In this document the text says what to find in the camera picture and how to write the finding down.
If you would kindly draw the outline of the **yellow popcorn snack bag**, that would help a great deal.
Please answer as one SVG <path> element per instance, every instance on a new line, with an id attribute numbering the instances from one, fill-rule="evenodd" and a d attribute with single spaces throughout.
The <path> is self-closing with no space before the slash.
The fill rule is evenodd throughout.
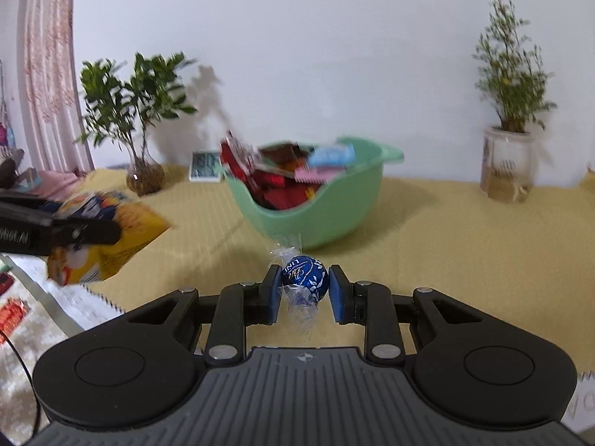
<path id="1" fill-rule="evenodd" d="M 68 244 L 56 245 L 47 274 L 58 285 L 93 283 L 114 276 L 170 223 L 119 191 L 82 192 L 63 203 L 55 216 L 75 228 Z"/>

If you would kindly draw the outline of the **pink curtain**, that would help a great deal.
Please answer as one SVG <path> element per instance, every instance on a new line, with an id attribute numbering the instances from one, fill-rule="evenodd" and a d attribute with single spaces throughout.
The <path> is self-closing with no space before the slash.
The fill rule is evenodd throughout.
<path id="1" fill-rule="evenodd" d="M 31 151 L 44 170 L 93 169 L 89 147 L 79 137 L 83 117 L 75 78 L 74 0 L 26 0 L 24 85 Z"/>

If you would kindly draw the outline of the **pink snack packet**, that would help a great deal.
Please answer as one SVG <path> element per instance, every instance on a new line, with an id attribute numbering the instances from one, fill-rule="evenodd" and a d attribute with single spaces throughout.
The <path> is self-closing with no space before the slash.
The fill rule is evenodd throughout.
<path id="1" fill-rule="evenodd" d="M 344 167 L 307 167 L 296 168 L 293 179 L 306 184 L 324 184 L 345 172 Z"/>

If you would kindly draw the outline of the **white digital clock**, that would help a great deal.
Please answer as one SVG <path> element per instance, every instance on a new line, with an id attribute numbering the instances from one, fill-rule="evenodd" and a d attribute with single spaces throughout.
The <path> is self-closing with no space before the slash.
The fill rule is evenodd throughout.
<path id="1" fill-rule="evenodd" d="M 194 152 L 189 167 L 190 182 L 221 182 L 223 170 L 218 151 Z"/>

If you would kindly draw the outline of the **yellow checked tablecloth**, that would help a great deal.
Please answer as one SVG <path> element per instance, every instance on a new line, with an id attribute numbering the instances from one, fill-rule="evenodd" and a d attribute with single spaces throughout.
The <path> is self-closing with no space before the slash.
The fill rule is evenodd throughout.
<path id="1" fill-rule="evenodd" d="M 258 281 L 272 242 L 244 219 L 223 183 L 167 172 L 145 203 L 170 228 L 92 290 L 129 310 L 170 291 L 218 293 Z M 580 372 L 594 366 L 594 178 L 538 187 L 525 203 L 496 203 L 473 183 L 387 178 L 353 234 L 317 249 L 351 280 L 396 294 L 432 287 L 562 348 Z"/>

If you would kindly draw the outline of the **red white patterned packet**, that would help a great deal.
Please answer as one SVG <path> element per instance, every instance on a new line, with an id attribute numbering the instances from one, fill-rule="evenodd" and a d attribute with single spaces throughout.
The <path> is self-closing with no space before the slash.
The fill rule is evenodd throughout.
<path id="1" fill-rule="evenodd" d="M 257 151 L 237 139 L 230 131 L 221 140 L 220 160 L 224 169 L 234 178 L 246 183 L 259 161 Z"/>

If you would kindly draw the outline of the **green plastic bowl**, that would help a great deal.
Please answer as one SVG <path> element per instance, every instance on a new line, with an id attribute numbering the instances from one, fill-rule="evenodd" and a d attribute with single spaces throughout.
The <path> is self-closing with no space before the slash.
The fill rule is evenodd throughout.
<path id="1" fill-rule="evenodd" d="M 302 237 L 302 246 L 313 249 L 334 242 L 356 230 L 379 195 L 386 162 L 401 163 L 404 153 L 391 145 L 344 136 L 331 144 L 352 144 L 356 158 L 345 172 L 332 181 L 320 184 L 315 197 L 290 210 L 268 210 L 253 198 L 256 188 L 252 176 L 246 183 L 234 178 L 223 165 L 222 170 L 233 199 L 248 223 L 265 237 Z M 289 141 L 266 145 L 259 149 L 256 170 L 280 174 L 293 179 L 296 168 L 308 166 L 309 154 L 323 144 Z"/>

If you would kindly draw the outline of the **blue foil chocolate ball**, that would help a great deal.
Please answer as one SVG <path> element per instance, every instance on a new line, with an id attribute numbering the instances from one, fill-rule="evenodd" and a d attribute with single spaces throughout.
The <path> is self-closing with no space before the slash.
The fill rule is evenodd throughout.
<path id="1" fill-rule="evenodd" d="M 330 288 L 325 265 L 302 250 L 300 235 L 277 236 L 271 262 L 282 268 L 280 296 L 286 302 L 292 328 L 309 338 L 318 318 L 320 302 Z"/>

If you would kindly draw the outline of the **red snack packet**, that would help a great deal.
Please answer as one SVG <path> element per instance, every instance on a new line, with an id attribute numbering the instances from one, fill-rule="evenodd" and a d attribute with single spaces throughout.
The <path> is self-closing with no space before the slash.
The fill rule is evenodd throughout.
<path id="1" fill-rule="evenodd" d="M 4 342 L 27 316 L 30 307 L 19 298 L 8 298 L 0 309 L 1 342 Z"/>

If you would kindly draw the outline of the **leafy plant in glass vase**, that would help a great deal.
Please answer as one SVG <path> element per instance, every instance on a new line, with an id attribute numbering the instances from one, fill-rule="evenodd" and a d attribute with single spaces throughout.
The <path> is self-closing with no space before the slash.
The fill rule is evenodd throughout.
<path id="1" fill-rule="evenodd" d="M 127 187 L 137 196 L 163 189 L 165 172 L 148 150 L 150 130 L 162 121 L 194 115 L 180 72 L 190 65 L 183 52 L 146 58 L 135 54 L 132 74 L 111 59 L 85 61 L 80 72 L 84 98 L 83 130 L 77 141 L 98 148 L 111 142 L 128 151 Z"/>

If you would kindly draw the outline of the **small plant in clear jar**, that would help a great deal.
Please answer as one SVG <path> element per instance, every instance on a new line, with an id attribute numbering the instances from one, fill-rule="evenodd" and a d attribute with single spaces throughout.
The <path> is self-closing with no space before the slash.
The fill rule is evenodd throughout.
<path id="1" fill-rule="evenodd" d="M 483 133 L 480 190 L 501 203 L 524 203 L 534 185 L 532 127 L 557 108 L 546 96 L 554 76 L 544 69 L 541 47 L 525 32 L 512 0 L 491 0 L 489 22 L 475 45 L 475 88 L 498 123 Z"/>

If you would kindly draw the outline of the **light blue snack packet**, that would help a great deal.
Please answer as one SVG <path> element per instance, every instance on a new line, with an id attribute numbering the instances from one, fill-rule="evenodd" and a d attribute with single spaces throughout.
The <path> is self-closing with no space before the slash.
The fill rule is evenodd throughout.
<path id="1" fill-rule="evenodd" d="M 316 147 L 306 159 L 309 167 L 346 167 L 356 158 L 352 144 L 334 144 Z"/>

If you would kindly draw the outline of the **red packet with logo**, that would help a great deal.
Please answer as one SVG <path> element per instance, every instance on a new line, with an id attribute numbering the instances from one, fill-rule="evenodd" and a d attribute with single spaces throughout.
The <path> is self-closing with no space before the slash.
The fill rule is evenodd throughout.
<path id="1" fill-rule="evenodd" d="M 268 210 L 290 210 L 313 199 L 321 187 L 317 183 L 303 183 L 280 174 L 256 170 L 252 174 L 256 188 L 254 200 Z"/>

